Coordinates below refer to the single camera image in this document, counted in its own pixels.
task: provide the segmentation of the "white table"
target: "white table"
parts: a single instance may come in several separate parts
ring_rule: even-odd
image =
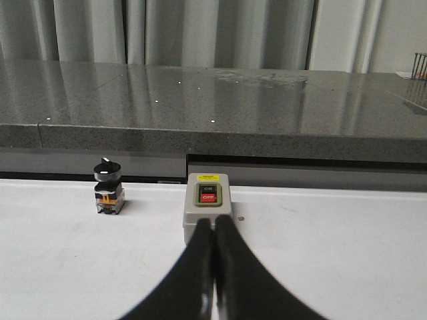
[[[0,180],[0,319],[115,319],[184,249],[185,185]],[[427,194],[232,187],[244,239],[329,319],[427,319]]]

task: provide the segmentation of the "granite countertop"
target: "granite countertop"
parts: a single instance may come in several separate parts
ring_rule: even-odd
[[[427,163],[391,73],[0,60],[0,147]]]

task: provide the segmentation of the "metal rod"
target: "metal rod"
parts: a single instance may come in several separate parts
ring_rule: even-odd
[[[422,63],[421,63],[421,68],[420,68],[420,72],[418,74],[418,79],[422,78],[422,70],[424,69],[424,64],[426,62],[426,56],[422,55]]]
[[[416,64],[416,68],[415,68],[414,79],[416,78],[416,74],[418,72],[418,66],[420,65],[420,61],[421,61],[421,54],[418,55],[418,62]]]
[[[427,80],[426,71],[427,71],[427,63],[421,72],[421,79]]]
[[[415,53],[414,66],[412,67],[411,79],[415,79],[415,64],[416,64],[416,58],[417,58],[417,56],[418,56],[418,54]]]

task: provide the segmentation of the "push button switch box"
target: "push button switch box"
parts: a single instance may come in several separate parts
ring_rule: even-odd
[[[190,173],[183,214],[184,241],[193,234],[197,221],[208,218],[215,228],[218,215],[233,217],[228,176],[223,173]]]

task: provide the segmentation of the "curtain fold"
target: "curtain fold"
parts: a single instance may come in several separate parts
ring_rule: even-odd
[[[0,0],[4,58],[304,69],[314,0]]]

